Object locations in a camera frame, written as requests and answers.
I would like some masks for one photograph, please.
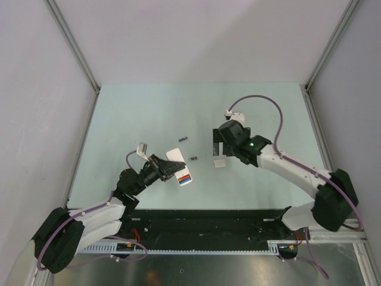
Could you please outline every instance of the light blue tabletop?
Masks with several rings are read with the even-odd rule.
[[[71,190],[69,208],[89,207],[105,201],[126,154],[140,142],[152,153],[180,148],[193,182],[178,186],[173,178],[157,181],[139,196],[138,209],[272,209],[298,206],[311,198],[274,173],[228,158],[226,167],[213,163],[212,130],[224,122],[224,112],[238,98],[262,94],[277,101],[284,113],[279,146],[286,153],[323,168],[313,129],[297,83],[211,83],[160,85],[103,85]],[[279,125],[276,108],[263,99],[241,102],[252,136],[271,141]],[[188,140],[178,142],[187,136]],[[131,156],[139,171],[144,161]]]

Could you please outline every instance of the gray floor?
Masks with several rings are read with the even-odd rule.
[[[330,275],[326,281],[305,262],[282,263],[274,256],[159,256],[134,263],[102,259],[54,276],[54,286],[323,286],[365,285],[351,244],[314,245],[319,262]],[[93,257],[78,255],[73,265]],[[309,257],[303,245],[299,257]]]

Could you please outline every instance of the gray wall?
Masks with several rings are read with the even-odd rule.
[[[352,176],[381,268],[381,1],[365,0],[311,92],[336,167]]]
[[[0,285],[62,204],[95,94],[43,1],[0,1]]]

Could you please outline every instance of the metal corner post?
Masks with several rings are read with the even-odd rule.
[[[352,20],[354,14],[358,10],[358,7],[363,2],[363,0],[351,0],[346,7],[338,25],[330,37],[328,44],[326,45],[322,55],[320,56],[310,78],[307,81],[306,88],[309,91],[316,81],[317,76],[320,74],[321,70],[327,63],[328,58],[331,56],[334,48],[338,44],[341,36],[345,33],[346,28],[349,25],[349,22]]]
[[[49,11],[51,12],[58,28],[60,28],[67,44],[69,45],[71,51],[73,52],[76,60],[78,61],[79,66],[83,70],[85,76],[87,77],[89,83],[93,87],[96,94],[99,94],[100,87],[97,84],[93,73],[91,72],[91,69],[89,68],[88,63],[85,60],[85,57],[83,56],[73,34],[71,33],[64,16],[62,15],[60,9],[58,8],[57,3],[55,0],[44,0],[46,6],[48,7]]]

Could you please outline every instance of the white wall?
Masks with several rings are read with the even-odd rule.
[[[349,0],[58,0],[102,83],[305,83]]]
[[[312,89],[335,165],[349,172],[381,268],[381,1],[366,0]]]
[[[95,94],[43,1],[0,1],[0,285],[63,203]]]

